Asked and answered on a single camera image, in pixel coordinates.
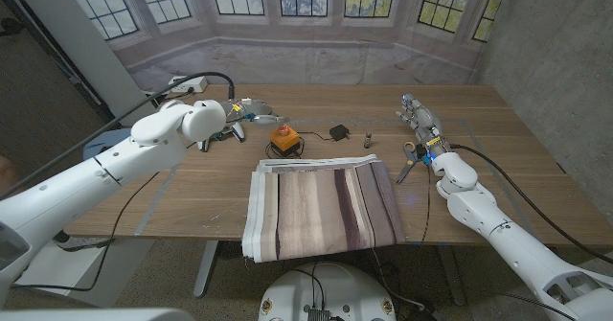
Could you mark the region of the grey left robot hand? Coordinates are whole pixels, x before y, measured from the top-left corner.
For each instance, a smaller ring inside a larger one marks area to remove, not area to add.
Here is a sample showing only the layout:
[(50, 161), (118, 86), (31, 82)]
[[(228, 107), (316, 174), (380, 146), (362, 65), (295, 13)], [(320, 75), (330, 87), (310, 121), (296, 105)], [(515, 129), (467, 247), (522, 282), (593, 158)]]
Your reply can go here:
[(239, 142), (246, 137), (240, 122), (252, 122), (258, 126), (283, 126), (290, 121), (289, 117), (278, 115), (273, 108), (262, 100), (245, 98), (238, 101), (221, 103), (226, 112), (226, 127)]

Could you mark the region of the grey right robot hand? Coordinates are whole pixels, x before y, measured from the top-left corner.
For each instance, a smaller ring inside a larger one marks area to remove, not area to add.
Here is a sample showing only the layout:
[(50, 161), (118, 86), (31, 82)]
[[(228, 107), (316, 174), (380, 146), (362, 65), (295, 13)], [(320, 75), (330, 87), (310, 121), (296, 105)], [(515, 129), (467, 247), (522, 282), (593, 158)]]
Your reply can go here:
[(402, 96), (401, 107), (397, 115), (415, 131), (418, 142), (432, 157), (451, 151), (443, 137), (441, 122), (431, 110), (409, 93)]

